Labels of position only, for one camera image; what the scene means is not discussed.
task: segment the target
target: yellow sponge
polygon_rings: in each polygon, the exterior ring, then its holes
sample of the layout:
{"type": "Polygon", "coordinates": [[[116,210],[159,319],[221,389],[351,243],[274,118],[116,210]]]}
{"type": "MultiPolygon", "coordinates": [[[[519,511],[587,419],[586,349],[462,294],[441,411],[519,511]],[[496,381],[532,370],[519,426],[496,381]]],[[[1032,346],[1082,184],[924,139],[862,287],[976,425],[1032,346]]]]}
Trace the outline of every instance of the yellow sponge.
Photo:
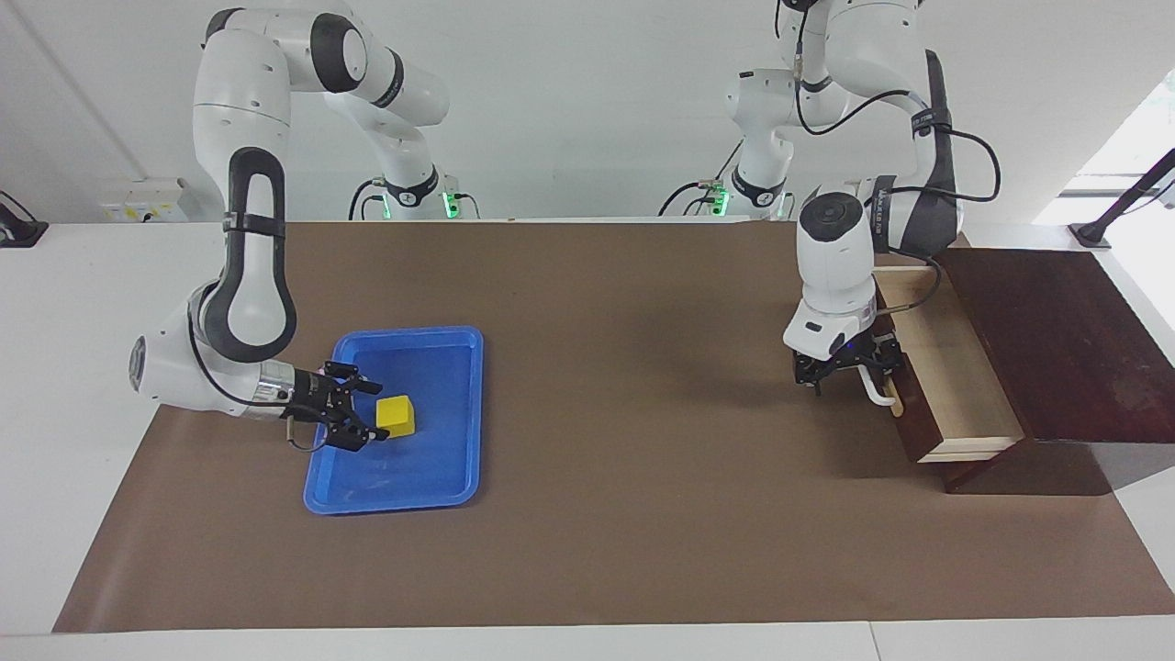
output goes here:
{"type": "Polygon", "coordinates": [[[387,430],[392,439],[416,433],[416,412],[408,396],[384,398],[375,403],[375,426],[387,430]]]}

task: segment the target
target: wooden cabinet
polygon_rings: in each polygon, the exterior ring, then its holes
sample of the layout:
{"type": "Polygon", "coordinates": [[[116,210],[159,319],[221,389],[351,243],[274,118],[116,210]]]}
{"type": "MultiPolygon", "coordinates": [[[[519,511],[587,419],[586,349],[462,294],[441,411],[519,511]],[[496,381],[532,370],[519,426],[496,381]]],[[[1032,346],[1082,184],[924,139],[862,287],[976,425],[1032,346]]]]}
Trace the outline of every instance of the wooden cabinet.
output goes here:
{"type": "MultiPolygon", "coordinates": [[[[895,326],[912,461],[952,493],[1097,495],[1175,466],[1175,369],[1088,252],[952,249],[895,326]]],[[[879,268],[887,304],[926,268],[879,268]]]]}

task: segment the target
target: wall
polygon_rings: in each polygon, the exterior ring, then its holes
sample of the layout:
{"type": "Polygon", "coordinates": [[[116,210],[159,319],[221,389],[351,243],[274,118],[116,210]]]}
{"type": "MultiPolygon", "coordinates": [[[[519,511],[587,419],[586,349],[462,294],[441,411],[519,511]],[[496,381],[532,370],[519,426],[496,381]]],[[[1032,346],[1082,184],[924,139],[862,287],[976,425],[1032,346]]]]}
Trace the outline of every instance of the wall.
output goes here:
{"type": "MultiPolygon", "coordinates": [[[[143,170],[187,178],[203,218],[216,218],[215,188],[192,151],[190,99],[203,26],[226,4],[6,5],[143,170]]],[[[654,213],[678,183],[712,175],[738,140],[721,103],[737,72],[778,61],[770,0],[352,5],[405,58],[448,81],[452,112],[427,133],[437,161],[494,216],[654,213]]],[[[1156,20],[1167,8],[1166,0],[926,4],[921,31],[946,66],[955,124],[988,137],[1005,164],[1003,198],[973,205],[969,221],[1029,222],[1055,196],[1175,66],[1175,41],[1156,20]]],[[[109,140],[52,107],[38,81],[54,74],[19,40],[0,43],[0,184],[51,220],[95,217],[93,178],[125,169],[109,140]],[[53,173],[78,181],[46,183],[53,173]]],[[[321,99],[296,97],[294,121],[290,216],[340,217],[355,184],[376,173],[375,158],[321,99]]],[[[831,136],[798,136],[791,187],[806,194],[827,178],[912,167],[907,130],[882,107],[831,136]]],[[[983,153],[960,144],[958,161],[960,186],[985,191],[983,153]]]]}

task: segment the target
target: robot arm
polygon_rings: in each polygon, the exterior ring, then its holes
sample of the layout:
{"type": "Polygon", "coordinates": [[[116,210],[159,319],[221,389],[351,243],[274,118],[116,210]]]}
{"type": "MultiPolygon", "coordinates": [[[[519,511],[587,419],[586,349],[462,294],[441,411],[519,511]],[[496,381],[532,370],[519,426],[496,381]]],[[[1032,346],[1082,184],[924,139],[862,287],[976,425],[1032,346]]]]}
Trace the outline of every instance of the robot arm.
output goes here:
{"type": "Polygon", "coordinates": [[[411,126],[441,121],[448,96],[380,45],[345,5],[333,8],[340,13],[226,9],[213,16],[193,136],[226,201],[224,268],[139,339],[130,382],[181,409],[320,423],[325,445],[357,451],[388,433],[358,419],[352,394],[382,387],[352,366],[328,363],[315,373],[274,360],[297,325],[284,272],[290,93],[345,94],[411,126]]]}
{"type": "Polygon", "coordinates": [[[378,184],[395,220],[452,217],[445,175],[432,162],[419,129],[387,109],[349,94],[325,94],[327,106],[343,115],[371,142],[383,176],[378,184]]]}
{"type": "MultiPolygon", "coordinates": [[[[913,173],[824,186],[805,201],[797,235],[804,297],[784,333],[784,343],[795,352],[797,383],[819,389],[833,372],[855,367],[880,405],[892,402],[877,394],[865,369],[886,372],[898,367],[901,357],[892,336],[874,338],[871,332],[879,313],[873,254],[895,251],[933,263],[933,255],[958,236],[958,200],[994,198],[955,191],[954,131],[942,67],[933,52],[919,46],[918,4],[819,0],[805,8],[813,16],[819,7],[827,9],[824,46],[831,79],[911,115],[918,163],[913,173]]],[[[806,68],[804,63],[798,70],[804,74],[806,68]]]]}
{"type": "Polygon", "coordinates": [[[848,107],[848,93],[832,80],[825,66],[828,6],[825,2],[812,7],[806,21],[804,14],[787,12],[780,31],[785,68],[743,72],[726,94],[726,110],[743,129],[739,161],[723,182],[732,191],[728,213],[756,218],[778,213],[795,150],[786,129],[801,126],[797,100],[804,104],[804,120],[810,126],[831,124],[848,107]],[[801,29],[807,45],[804,70],[815,82],[801,81],[793,68],[801,29]],[[799,95],[795,86],[800,86],[799,95]]]}

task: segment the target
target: brown paper sheet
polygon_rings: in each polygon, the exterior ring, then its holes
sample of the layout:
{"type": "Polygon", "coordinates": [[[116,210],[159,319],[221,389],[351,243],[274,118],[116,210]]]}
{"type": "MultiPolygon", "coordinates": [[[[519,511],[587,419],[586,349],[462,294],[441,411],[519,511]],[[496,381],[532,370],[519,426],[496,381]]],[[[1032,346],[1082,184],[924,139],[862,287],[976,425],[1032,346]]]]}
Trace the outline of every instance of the brown paper sheet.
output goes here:
{"type": "Polygon", "coordinates": [[[1175,612],[1113,497],[945,495],[855,375],[794,386],[793,232],[293,225],[286,360],[482,329],[479,493],[316,517],[280,426],[164,407],[55,630],[1175,612]]]}

